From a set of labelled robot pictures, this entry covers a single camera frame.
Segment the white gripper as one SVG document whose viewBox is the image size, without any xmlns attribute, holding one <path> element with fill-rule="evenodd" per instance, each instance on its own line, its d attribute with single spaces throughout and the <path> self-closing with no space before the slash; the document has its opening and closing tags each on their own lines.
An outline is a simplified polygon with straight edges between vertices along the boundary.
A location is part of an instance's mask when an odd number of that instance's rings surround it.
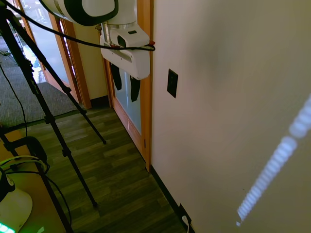
<svg viewBox="0 0 311 233">
<path fill-rule="evenodd" d="M 100 43 L 110 49 L 101 49 L 101 54 L 111 63 L 111 74 L 117 90 L 122 89 L 120 68 L 131 75 L 131 102 L 138 99 L 140 80 L 150 74 L 150 55 L 143 50 L 149 42 L 148 35 L 136 22 L 122 25 L 102 23 Z"/>
</svg>

